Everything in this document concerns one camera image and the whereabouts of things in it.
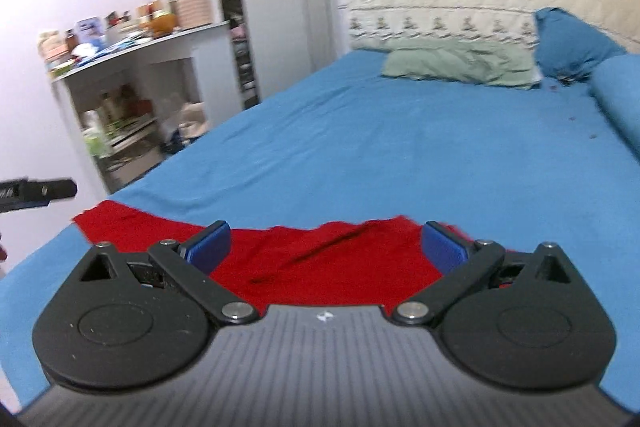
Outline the dark blue pillow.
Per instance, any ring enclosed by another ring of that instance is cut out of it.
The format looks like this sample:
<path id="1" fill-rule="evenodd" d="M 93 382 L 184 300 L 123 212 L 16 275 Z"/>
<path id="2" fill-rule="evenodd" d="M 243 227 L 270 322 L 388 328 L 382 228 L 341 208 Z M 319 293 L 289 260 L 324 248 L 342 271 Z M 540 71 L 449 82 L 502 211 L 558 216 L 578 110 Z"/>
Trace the dark blue pillow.
<path id="1" fill-rule="evenodd" d="M 565 83 L 588 80 L 609 58 L 627 50 L 599 29 L 559 8 L 534 14 L 538 43 L 535 62 L 544 77 Z"/>

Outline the red knit sweater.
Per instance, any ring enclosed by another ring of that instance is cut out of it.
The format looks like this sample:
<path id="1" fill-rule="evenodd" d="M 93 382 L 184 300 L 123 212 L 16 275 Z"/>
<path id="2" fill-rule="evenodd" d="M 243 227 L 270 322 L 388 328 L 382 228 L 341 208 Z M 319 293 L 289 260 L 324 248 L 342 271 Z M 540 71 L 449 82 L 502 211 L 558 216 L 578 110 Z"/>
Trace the red knit sweater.
<path id="1" fill-rule="evenodd" d="M 74 222 L 87 241 L 111 243 L 127 255 L 175 239 L 184 262 L 259 312 L 271 305 L 392 311 L 464 265 L 473 245 L 453 225 L 419 225 L 402 216 L 311 230 L 221 225 L 209 232 L 108 200 Z"/>

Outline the white shelf desk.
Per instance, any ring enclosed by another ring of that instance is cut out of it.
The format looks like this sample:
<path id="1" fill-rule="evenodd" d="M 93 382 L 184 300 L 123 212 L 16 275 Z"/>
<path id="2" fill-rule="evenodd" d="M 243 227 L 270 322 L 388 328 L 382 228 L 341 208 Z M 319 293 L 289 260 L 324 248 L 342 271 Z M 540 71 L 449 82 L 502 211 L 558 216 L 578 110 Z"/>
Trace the white shelf desk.
<path id="1" fill-rule="evenodd" d="M 97 198 L 107 188 L 81 136 L 80 115 L 101 102 L 104 92 L 130 87 L 158 116 L 181 101 L 203 104 L 206 121 L 217 127 L 244 109 L 228 22 L 209 24 L 132 46 L 51 81 L 65 129 L 79 158 L 84 183 Z"/>

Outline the green pillow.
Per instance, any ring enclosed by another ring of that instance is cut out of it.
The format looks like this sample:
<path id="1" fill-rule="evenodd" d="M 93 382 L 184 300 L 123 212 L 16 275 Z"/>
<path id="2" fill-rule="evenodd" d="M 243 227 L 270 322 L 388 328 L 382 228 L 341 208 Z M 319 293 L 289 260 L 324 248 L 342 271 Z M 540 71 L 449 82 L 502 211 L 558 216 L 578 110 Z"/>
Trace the green pillow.
<path id="1" fill-rule="evenodd" d="M 512 43 L 453 38 L 400 40 L 388 51 L 382 75 L 524 90 L 541 82 L 529 50 Z"/>

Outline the white plastic bag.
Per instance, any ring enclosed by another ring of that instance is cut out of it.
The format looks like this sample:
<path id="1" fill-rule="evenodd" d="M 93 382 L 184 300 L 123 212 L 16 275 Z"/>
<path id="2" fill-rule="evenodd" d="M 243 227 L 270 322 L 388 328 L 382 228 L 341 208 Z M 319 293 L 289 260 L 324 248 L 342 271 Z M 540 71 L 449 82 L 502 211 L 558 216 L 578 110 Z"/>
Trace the white plastic bag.
<path id="1" fill-rule="evenodd" d="M 181 139 L 190 142 L 209 132 L 210 126 L 202 102 L 183 104 L 178 114 L 178 130 Z"/>

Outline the blue rolled duvet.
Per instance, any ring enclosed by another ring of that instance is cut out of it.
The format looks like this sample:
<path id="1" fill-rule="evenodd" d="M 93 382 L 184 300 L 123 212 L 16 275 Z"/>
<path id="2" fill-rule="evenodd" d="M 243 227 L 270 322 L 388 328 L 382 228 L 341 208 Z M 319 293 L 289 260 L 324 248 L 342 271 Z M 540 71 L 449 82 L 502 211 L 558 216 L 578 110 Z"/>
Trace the blue rolled duvet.
<path id="1" fill-rule="evenodd" d="M 639 155 L 640 62 L 638 54 L 608 58 L 590 78 L 591 91 L 631 150 Z"/>

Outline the pink woven basket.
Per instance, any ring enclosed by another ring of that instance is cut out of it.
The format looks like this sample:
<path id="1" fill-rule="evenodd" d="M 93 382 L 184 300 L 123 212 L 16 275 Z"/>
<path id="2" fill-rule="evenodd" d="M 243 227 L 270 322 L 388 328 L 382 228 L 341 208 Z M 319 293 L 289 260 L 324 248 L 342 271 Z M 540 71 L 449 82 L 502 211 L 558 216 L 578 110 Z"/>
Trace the pink woven basket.
<path id="1" fill-rule="evenodd" d="M 176 12 L 178 24 L 184 30 L 206 26 L 214 21 L 210 0 L 177 0 Z"/>

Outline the blue bed sheet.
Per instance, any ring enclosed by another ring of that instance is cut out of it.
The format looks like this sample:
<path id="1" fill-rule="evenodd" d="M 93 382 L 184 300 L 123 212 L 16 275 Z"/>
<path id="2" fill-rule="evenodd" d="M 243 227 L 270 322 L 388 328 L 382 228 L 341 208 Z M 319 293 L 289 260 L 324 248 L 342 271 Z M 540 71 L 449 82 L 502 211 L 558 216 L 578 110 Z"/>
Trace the blue bed sheet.
<path id="1" fill-rule="evenodd" d="M 611 317 L 603 388 L 639 405 L 639 159 L 585 84 L 390 79 L 349 53 L 115 194 L 171 220 L 312 229 L 405 216 L 528 251 L 558 243 Z"/>

